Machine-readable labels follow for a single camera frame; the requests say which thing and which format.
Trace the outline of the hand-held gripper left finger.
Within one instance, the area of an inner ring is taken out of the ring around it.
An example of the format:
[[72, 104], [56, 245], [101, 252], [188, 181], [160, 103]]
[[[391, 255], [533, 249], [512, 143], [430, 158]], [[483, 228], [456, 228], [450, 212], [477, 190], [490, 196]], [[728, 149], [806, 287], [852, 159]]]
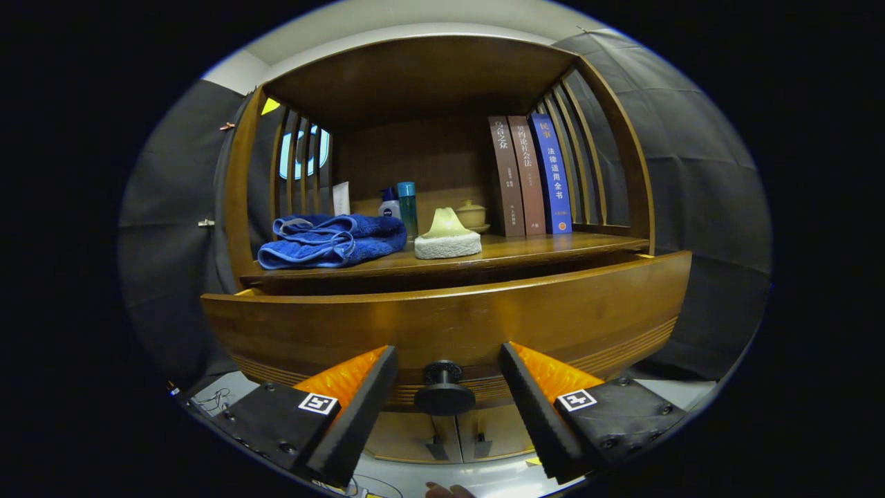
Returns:
[[235, 344], [222, 372], [181, 383], [181, 407], [250, 460], [298, 482], [350, 484], [398, 376], [392, 344]]

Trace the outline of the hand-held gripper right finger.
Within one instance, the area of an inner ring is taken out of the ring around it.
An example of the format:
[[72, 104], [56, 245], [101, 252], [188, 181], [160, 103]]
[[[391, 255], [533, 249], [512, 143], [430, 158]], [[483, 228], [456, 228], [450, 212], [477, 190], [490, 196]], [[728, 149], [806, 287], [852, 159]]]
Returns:
[[559, 484], [639, 456], [686, 416], [631, 376], [604, 380], [522, 344], [503, 344], [499, 364], [541, 466]]

